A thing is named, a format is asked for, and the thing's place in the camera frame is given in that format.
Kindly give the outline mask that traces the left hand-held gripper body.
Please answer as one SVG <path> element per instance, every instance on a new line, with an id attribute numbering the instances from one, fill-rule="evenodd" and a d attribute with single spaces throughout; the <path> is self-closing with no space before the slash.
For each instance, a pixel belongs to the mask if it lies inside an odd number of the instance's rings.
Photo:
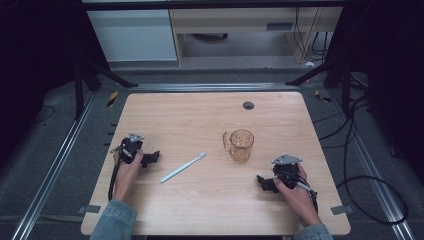
<path id="1" fill-rule="evenodd" d="M 137 151 L 142 147 L 144 137 L 130 132 L 129 135 L 121 141 L 118 148 L 119 156 L 127 164 L 133 162 Z"/>

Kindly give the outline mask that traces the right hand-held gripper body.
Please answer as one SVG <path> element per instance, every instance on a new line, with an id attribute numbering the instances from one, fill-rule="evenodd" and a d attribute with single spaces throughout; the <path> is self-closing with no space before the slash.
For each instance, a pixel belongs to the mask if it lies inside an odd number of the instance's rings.
<path id="1" fill-rule="evenodd" d="M 299 157 L 283 154 L 271 161 L 273 164 L 273 173 L 286 187 L 294 189 L 300 181 L 298 169 L 300 162 L 302 162 L 302 159 Z"/>

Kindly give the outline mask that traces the light blue toothbrush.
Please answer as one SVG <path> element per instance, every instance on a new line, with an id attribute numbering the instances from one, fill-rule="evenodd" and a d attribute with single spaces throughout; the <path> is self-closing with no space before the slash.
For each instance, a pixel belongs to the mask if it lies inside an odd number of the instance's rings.
<path id="1" fill-rule="evenodd" d="M 204 157 L 207 156 L 207 152 L 201 152 L 196 158 L 184 163 L 183 165 L 181 165 L 180 167 L 178 167 L 177 169 L 175 169 L 174 171 L 172 171 L 171 173 L 167 174 L 166 176 L 164 176 L 163 178 L 160 179 L 160 183 L 165 183 L 166 181 L 170 180 L 171 178 L 173 178 L 174 176 L 178 175 L 180 172 L 182 172 L 183 170 L 185 170 L 186 168 L 190 167 L 192 164 L 194 164 L 195 162 L 197 162 L 200 159 L 203 159 Z"/>

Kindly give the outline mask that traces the amber glass mug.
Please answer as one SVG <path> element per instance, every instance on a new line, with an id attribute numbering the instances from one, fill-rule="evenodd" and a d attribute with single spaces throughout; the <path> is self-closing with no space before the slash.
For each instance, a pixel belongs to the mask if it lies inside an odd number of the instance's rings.
<path id="1" fill-rule="evenodd" d="M 237 129 L 231 133 L 225 132 L 222 140 L 224 149 L 234 161 L 243 163 L 250 159 L 255 142 L 254 135 L 250 131 Z"/>

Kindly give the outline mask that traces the person's left hand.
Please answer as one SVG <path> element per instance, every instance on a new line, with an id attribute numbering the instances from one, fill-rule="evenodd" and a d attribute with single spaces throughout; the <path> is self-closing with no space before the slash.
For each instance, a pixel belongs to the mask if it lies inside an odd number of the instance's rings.
<path id="1" fill-rule="evenodd" d="M 119 200 L 124 203 L 130 202 L 132 188 L 138 176 L 143 156 L 143 151 L 138 150 L 133 162 L 131 164 L 127 164 L 120 161 L 118 153 L 113 155 L 115 162 L 119 164 L 119 169 L 115 179 L 115 188 L 112 194 L 112 198 L 114 200 Z"/>

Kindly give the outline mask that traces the person's right hand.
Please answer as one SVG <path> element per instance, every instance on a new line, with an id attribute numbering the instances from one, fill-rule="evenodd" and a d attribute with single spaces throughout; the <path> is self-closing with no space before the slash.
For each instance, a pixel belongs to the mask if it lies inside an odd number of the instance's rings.
<path id="1" fill-rule="evenodd" d="M 303 227 L 322 223 L 308 191 L 299 186 L 290 189 L 278 178 L 274 178 L 273 181 Z"/>

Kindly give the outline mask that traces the yellow black tape strip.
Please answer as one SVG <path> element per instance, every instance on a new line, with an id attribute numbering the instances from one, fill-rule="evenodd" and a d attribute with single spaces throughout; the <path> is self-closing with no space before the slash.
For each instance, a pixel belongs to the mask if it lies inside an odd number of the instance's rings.
<path id="1" fill-rule="evenodd" d="M 112 93 L 111 93 L 111 95 L 110 95 L 110 97 L 109 97 L 109 100 L 108 100 L 108 102 L 107 102 L 107 107 L 111 107 L 111 106 L 113 106 L 113 104 L 114 104 L 114 102 L 115 102 L 115 100 L 116 100 L 116 98 L 117 98 L 117 96 L 118 96 L 118 91 L 113 91 Z"/>
<path id="2" fill-rule="evenodd" d="M 332 100 L 331 100 L 331 98 L 330 98 L 330 97 L 323 97 L 317 89 L 314 89 L 314 96 L 315 96 L 317 99 L 320 99 L 321 101 L 323 101 L 323 102 L 325 102 L 325 103 L 330 103 L 330 102 L 332 102 Z"/>

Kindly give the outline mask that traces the black metal stand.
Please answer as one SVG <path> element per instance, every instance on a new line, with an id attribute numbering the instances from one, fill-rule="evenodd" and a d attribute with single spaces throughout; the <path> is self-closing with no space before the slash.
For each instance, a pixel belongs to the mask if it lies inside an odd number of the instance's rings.
<path id="1" fill-rule="evenodd" d="M 342 110 L 348 114 L 350 110 L 350 80 L 351 80 L 351 71 L 350 71 L 350 61 L 347 57 L 331 57 L 329 60 L 326 60 L 320 66 L 312 69 L 301 77 L 287 82 L 287 85 L 290 86 L 299 86 L 309 80 L 310 78 L 318 75 L 319 73 L 327 72 L 327 77 L 325 79 L 324 85 L 327 88 L 335 87 L 339 82 L 342 83 L 342 97 L 341 97 L 341 106 Z"/>
<path id="2" fill-rule="evenodd" d="M 76 101 L 76 114 L 75 119 L 79 119 L 84 111 L 84 96 L 83 96 L 83 83 L 86 83 L 90 91 L 97 91 L 100 89 L 101 83 L 97 75 L 101 74 L 110 80 L 118 83 L 125 88 L 137 87 L 137 84 L 131 83 L 118 75 L 114 74 L 111 70 L 92 62 L 89 60 L 78 62 L 74 66 L 74 83 L 75 83 L 75 101 Z"/>

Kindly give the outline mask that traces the white cabinet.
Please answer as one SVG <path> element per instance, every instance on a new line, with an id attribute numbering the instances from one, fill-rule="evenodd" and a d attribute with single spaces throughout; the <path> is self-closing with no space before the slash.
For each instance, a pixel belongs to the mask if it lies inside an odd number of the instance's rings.
<path id="1" fill-rule="evenodd" d="M 108 62 L 176 60 L 167 10 L 89 11 Z"/>

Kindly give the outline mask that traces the grey metal table bracket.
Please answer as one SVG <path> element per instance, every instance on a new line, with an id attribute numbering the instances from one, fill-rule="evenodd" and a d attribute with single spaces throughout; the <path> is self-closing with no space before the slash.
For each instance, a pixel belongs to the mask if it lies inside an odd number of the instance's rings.
<path id="1" fill-rule="evenodd" d="M 339 205 L 339 206 L 332 206 L 331 211 L 334 215 L 339 214 L 350 214 L 354 212 L 354 209 L 350 205 Z"/>
<path id="2" fill-rule="evenodd" d="M 85 205 L 85 206 L 80 206 L 77 212 L 79 214 L 99 213 L 100 209 L 101 209 L 101 206 L 98 206 L 98 205 Z"/>

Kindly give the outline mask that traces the aluminium floor rail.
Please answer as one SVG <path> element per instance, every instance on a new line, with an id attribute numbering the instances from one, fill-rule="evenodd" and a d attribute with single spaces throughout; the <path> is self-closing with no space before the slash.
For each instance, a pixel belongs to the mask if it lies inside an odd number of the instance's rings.
<path id="1" fill-rule="evenodd" d="M 335 93 L 333 90 L 331 90 L 330 97 L 333 99 L 336 108 L 340 112 L 341 119 L 349 125 L 348 132 L 343 144 L 343 181 L 339 183 L 337 187 L 345 188 L 350 201 L 364 215 L 380 224 L 390 226 L 398 240 L 416 240 L 409 224 L 407 223 L 409 208 L 406 202 L 403 200 L 400 193 L 382 178 L 379 170 L 376 168 L 372 158 L 370 157 L 369 152 L 366 150 L 360 135 L 352 133 L 352 130 L 356 129 L 354 122 L 355 109 L 357 108 L 357 104 L 361 102 L 364 97 L 358 98 L 353 103 L 350 103 L 349 100 L 350 110 L 348 114 L 342 110 L 342 95 L 340 93 Z M 347 153 L 350 144 L 358 154 L 359 161 L 363 165 L 366 175 L 352 177 L 347 176 Z M 366 180 L 371 185 L 385 213 L 386 220 L 373 217 L 370 213 L 367 213 L 365 210 L 360 208 L 352 198 L 351 192 L 349 190 L 349 183 L 353 183 L 355 180 L 359 179 Z"/>
<path id="2" fill-rule="evenodd" d="M 138 92 L 263 92 L 296 91 L 297 86 L 285 83 L 183 83 L 183 84 L 138 84 L 131 87 Z"/>
<path id="3" fill-rule="evenodd" d="M 83 124 L 92 108 L 93 101 L 97 93 L 89 92 L 86 99 L 83 101 L 82 112 L 73 121 L 65 139 L 63 140 L 58 153 L 56 154 L 47 174 L 45 175 L 35 197 L 31 204 L 21 217 L 17 227 L 14 230 L 11 240 L 27 240 L 35 223 L 37 222 L 40 213 L 45 206 L 47 199 L 60 175 L 63 166 L 68 158 L 72 147 L 81 131 Z"/>

